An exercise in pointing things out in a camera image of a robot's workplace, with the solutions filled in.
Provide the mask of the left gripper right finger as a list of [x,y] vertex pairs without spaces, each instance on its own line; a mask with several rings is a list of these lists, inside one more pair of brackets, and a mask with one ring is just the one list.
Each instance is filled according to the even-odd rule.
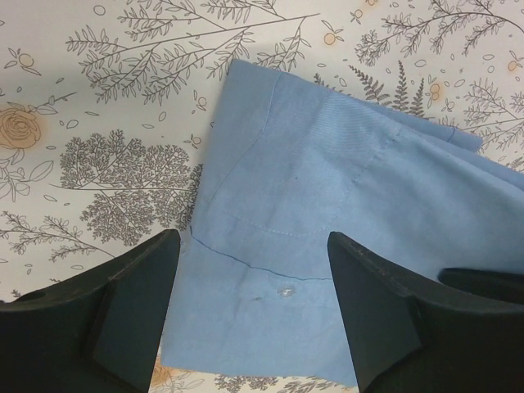
[[521,274],[447,268],[431,280],[339,232],[328,257],[360,391],[522,391]]

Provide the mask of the light blue long sleeve shirt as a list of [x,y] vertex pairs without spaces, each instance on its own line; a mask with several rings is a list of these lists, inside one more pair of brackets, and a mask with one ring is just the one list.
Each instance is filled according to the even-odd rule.
[[356,383],[328,260],[341,232],[434,278],[523,270],[523,176],[479,137],[234,61],[161,343],[165,366]]

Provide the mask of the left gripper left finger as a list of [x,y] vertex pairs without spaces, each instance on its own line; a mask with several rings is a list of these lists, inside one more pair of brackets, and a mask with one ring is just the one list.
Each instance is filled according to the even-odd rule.
[[180,252],[174,229],[1,304],[3,392],[146,392]]

